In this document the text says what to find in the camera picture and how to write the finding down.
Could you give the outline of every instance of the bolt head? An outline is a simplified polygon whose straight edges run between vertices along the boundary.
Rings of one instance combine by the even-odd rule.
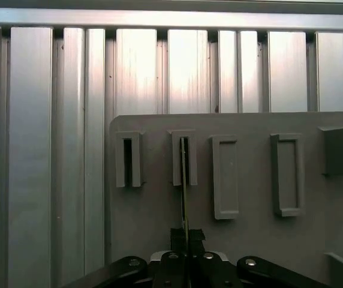
[[[170,253],[169,259],[177,259],[178,255],[176,253]]]
[[[206,253],[203,255],[203,257],[204,257],[205,259],[213,259],[214,255],[213,255],[212,253],[206,252]]]
[[[137,259],[130,259],[129,266],[138,266],[140,262]]]
[[[257,264],[257,262],[255,262],[253,259],[246,259],[245,263],[248,266],[255,266]]]

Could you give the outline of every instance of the screw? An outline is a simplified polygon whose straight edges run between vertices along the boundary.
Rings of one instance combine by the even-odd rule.
[[[177,258],[178,258],[178,255],[177,255],[176,253],[171,253],[171,254],[169,255],[169,258],[170,258],[170,259],[177,259]]]
[[[255,266],[257,264],[253,259],[246,259],[245,263],[248,266]]]
[[[131,259],[129,262],[129,266],[138,266],[140,262],[137,259]]]
[[[205,259],[213,259],[214,255],[213,255],[212,253],[205,253],[205,254],[203,255],[203,257],[204,257]]]
[[[233,285],[233,283],[226,280],[226,281],[224,282],[224,285],[225,285],[226,287],[231,287],[231,286]]]

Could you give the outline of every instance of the gray plastic board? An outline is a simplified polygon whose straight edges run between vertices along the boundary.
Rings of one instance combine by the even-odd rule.
[[[170,248],[170,228],[182,225],[172,135],[188,130],[196,161],[188,169],[197,175],[188,186],[189,228],[203,229],[205,248],[232,263],[255,255],[328,283],[325,253],[343,257],[343,176],[324,174],[323,130],[336,127],[343,112],[116,118],[107,171],[112,260]],[[126,132],[139,141],[123,144]],[[117,161],[116,144],[124,145]]]

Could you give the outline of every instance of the silver metal wall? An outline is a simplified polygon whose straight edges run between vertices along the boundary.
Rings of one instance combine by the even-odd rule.
[[[343,111],[341,20],[0,9],[0,287],[60,287],[109,261],[114,117]]]

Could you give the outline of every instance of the thin blade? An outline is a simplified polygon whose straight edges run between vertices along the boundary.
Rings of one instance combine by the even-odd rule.
[[[188,225],[188,213],[187,213],[187,197],[186,197],[186,151],[185,151],[186,139],[181,138],[181,169],[182,169],[182,191],[181,191],[181,202],[182,202],[182,227],[185,230],[186,237],[186,248],[188,248],[188,237],[189,237],[189,225]]]

